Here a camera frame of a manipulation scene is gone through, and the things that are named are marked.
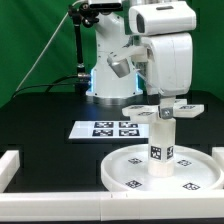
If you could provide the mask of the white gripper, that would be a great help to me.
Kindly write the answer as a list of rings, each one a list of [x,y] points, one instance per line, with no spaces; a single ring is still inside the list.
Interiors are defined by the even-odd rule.
[[[132,34],[145,48],[147,93],[162,95],[159,116],[171,119],[173,96],[185,94],[191,85],[193,44],[189,31],[196,28],[196,14],[185,1],[161,0],[132,6],[128,15]]]

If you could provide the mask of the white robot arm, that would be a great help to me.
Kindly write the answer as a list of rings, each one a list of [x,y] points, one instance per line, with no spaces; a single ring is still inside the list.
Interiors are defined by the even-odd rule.
[[[88,0],[99,13],[93,90],[100,98],[127,98],[134,77],[156,98],[159,117],[174,117],[174,101],[188,92],[196,13],[185,0]]]

